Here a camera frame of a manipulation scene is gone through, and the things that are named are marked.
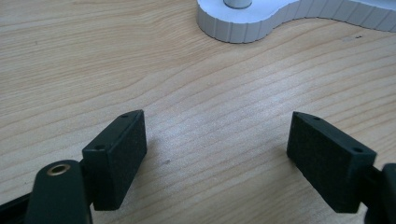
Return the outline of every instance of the white curved base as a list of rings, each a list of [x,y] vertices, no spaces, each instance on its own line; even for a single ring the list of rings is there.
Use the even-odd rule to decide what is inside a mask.
[[[197,0],[199,27],[229,43],[259,40],[283,22],[301,18],[344,21],[379,31],[396,32],[396,0],[253,0],[233,9],[223,0]]]

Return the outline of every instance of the white cylinder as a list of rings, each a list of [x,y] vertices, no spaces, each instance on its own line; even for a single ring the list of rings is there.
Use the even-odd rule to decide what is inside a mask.
[[[224,0],[224,4],[227,7],[242,9],[250,7],[252,0]]]

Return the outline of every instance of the screw hole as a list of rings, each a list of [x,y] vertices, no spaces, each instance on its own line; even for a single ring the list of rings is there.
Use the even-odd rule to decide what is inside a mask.
[[[105,145],[97,145],[94,147],[96,150],[102,150],[105,148]]]
[[[47,171],[47,175],[62,175],[64,173],[66,173],[67,170],[70,169],[70,165],[69,164],[59,164],[56,166],[52,166],[51,168],[49,168],[49,170]]]
[[[361,149],[361,148],[358,148],[358,147],[354,147],[354,148],[352,148],[354,151],[356,151],[356,152],[359,152],[359,153],[362,153],[363,152],[363,149]]]

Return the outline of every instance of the wood grain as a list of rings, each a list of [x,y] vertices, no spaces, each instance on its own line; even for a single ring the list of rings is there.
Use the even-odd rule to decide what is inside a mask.
[[[194,0],[0,1],[0,203],[144,109],[148,155],[94,223],[362,223],[286,156],[292,111],[396,161],[396,34],[299,20],[263,40],[206,36]]]

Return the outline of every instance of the wooden table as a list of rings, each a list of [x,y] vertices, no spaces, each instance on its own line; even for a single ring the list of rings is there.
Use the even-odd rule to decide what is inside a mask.
[[[119,114],[144,109],[148,155],[94,223],[362,223],[286,156],[292,111],[396,161],[396,34],[328,20],[233,45],[195,0],[0,2],[0,203],[32,189]]]

